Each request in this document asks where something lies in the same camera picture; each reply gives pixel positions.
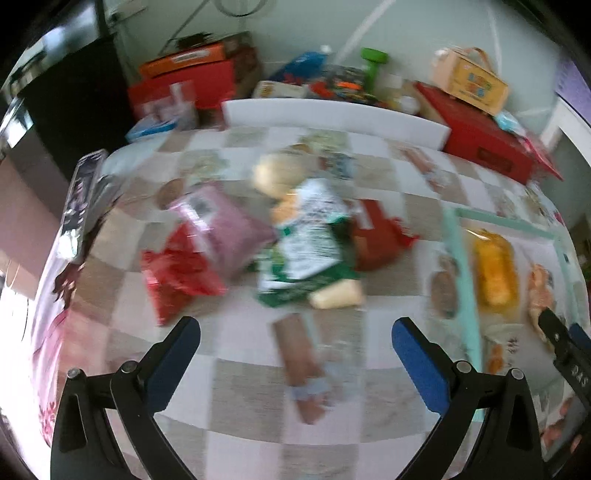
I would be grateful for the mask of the cream jelly cup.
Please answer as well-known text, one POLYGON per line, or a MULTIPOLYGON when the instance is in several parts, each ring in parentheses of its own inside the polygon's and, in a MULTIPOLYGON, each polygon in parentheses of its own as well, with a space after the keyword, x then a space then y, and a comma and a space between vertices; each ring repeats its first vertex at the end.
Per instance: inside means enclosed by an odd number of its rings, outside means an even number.
POLYGON ((308 302, 318 310, 361 306, 365 294, 360 280, 342 279, 308 294, 308 302))

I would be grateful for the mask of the orange yellow cake packet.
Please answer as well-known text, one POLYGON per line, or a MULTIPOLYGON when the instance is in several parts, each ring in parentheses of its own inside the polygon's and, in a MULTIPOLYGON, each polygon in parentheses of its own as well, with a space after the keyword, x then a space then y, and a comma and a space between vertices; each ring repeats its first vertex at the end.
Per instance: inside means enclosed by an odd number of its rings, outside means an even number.
POLYGON ((468 233, 473 239, 478 306, 486 313, 508 315, 520 298, 513 246, 500 234, 485 229, 468 233))

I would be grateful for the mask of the red snack bag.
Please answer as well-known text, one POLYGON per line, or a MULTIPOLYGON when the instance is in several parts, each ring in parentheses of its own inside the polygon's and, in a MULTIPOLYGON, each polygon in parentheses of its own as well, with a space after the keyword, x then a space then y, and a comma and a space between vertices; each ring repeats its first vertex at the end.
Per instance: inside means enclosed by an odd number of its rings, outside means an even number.
POLYGON ((141 251, 140 270, 159 326, 174 320, 194 298, 226 292, 221 276, 195 240, 191 224, 182 222, 160 251, 141 251))

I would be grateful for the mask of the large red gift box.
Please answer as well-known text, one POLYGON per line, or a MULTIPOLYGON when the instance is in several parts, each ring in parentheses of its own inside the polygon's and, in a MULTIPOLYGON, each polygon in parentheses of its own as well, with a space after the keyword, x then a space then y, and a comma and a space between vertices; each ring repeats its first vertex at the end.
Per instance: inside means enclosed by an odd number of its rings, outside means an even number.
POLYGON ((451 129, 444 151, 494 170, 519 183, 549 175, 562 181, 546 147, 527 130, 521 135, 505 131, 493 117, 440 89, 423 82, 414 86, 451 129))

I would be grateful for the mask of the pink snack bag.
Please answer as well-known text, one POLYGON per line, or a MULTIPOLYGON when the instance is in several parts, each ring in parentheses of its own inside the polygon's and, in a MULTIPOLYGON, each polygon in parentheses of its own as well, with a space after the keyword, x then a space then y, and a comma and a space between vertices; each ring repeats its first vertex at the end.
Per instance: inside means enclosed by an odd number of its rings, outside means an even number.
POLYGON ((273 227, 235 204, 217 182, 198 185, 173 200, 168 209, 189 223, 197 248, 224 278, 238 275, 260 250, 276 241, 273 227))

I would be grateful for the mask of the green white snack packet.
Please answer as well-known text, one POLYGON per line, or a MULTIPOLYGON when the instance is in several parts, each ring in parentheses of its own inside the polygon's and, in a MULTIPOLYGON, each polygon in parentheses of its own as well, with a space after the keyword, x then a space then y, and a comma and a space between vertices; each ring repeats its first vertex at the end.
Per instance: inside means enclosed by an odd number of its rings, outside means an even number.
POLYGON ((269 307, 301 301, 342 280, 356 280, 345 240, 352 220, 325 178, 308 178, 271 211, 276 242, 257 259, 257 299, 269 307))

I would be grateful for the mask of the smartphone on stand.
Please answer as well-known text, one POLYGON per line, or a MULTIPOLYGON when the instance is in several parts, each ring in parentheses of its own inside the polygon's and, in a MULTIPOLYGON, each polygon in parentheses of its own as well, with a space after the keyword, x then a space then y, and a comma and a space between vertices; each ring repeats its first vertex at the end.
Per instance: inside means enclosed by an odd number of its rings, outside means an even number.
POLYGON ((70 182, 57 242, 57 256, 73 262, 82 253, 83 235, 98 175, 107 158, 104 149, 83 156, 70 182))

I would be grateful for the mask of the beige carry box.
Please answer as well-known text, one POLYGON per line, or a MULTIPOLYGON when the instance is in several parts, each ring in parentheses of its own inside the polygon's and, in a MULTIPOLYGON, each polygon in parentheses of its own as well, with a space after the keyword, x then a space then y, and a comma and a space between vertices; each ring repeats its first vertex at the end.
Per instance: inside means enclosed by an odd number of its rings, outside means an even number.
POLYGON ((503 110, 510 94, 509 85, 497 75, 488 54, 478 47, 438 50, 431 81, 449 96, 490 116, 503 110))

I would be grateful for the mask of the white foam board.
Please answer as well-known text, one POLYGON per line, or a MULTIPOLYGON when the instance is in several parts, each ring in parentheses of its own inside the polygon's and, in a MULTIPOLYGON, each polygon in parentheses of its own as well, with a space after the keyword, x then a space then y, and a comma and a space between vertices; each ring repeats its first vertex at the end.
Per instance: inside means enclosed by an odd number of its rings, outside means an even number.
POLYGON ((263 98, 222 103, 229 126, 308 127, 337 130, 443 150, 451 129, 442 123, 389 109, 338 101, 263 98))

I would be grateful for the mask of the round bun in wrapper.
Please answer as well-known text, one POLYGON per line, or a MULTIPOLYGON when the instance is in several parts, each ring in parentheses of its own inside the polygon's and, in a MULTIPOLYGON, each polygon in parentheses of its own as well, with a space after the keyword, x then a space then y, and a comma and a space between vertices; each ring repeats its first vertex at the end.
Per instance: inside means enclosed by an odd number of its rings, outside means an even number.
POLYGON ((264 154, 252 170, 254 189, 274 200, 280 200, 290 190, 311 176, 317 157, 294 151, 264 154))

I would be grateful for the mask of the toy pile in box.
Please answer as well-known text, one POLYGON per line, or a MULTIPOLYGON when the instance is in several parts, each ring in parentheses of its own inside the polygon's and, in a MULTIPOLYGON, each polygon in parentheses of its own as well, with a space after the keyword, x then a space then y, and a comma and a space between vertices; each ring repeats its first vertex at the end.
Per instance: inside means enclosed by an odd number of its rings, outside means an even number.
POLYGON ((383 107, 384 104, 365 86, 366 73, 362 69, 331 65, 308 83, 311 97, 355 104, 383 107))

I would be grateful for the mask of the green dumbbell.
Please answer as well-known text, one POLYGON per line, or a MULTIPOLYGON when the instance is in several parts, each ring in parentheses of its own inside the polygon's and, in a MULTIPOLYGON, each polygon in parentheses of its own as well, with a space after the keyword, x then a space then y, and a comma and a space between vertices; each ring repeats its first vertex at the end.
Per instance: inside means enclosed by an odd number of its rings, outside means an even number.
POLYGON ((367 62, 363 89, 365 89, 367 93, 373 94, 380 67, 389 62, 389 55, 381 50, 363 48, 361 50, 361 57, 367 62))

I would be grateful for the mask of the black cabinet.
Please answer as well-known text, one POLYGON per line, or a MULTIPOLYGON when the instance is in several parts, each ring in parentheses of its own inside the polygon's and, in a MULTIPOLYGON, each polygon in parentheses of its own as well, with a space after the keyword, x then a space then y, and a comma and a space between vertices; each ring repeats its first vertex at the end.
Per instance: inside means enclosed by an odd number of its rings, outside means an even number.
POLYGON ((128 83, 102 1, 44 1, 29 31, 41 72, 19 91, 42 145, 70 176, 93 151, 127 144, 134 124, 128 83))

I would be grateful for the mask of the blue water bottle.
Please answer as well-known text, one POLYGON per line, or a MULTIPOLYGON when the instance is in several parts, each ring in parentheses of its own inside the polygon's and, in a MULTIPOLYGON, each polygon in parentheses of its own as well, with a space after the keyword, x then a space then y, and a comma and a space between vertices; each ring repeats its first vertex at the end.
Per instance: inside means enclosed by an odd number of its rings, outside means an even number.
POLYGON ((273 72, 269 80, 291 85, 304 85, 322 74, 325 63, 331 54, 332 47, 329 45, 322 45, 318 51, 304 52, 273 72))

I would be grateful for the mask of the red box at back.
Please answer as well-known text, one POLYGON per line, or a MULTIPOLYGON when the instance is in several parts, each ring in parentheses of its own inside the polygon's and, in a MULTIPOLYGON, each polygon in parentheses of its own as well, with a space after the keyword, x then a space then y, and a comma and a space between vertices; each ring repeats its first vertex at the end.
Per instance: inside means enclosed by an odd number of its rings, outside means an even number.
POLYGON ((172 95, 171 86, 180 85, 182 99, 191 101, 197 110, 214 110, 236 93, 235 67, 231 60, 202 64, 144 79, 127 89, 135 110, 149 101, 172 95))

